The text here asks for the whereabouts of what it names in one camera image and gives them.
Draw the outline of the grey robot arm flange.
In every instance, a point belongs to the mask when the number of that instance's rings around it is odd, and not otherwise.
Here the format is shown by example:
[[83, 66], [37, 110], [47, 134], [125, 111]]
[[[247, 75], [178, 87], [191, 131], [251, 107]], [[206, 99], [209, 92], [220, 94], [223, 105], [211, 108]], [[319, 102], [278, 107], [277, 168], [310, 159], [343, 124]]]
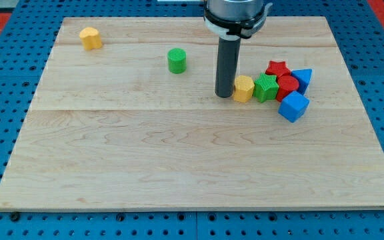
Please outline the grey robot arm flange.
[[249, 39], [264, 26], [272, 7], [264, 0], [207, 0], [203, 18], [221, 39]]

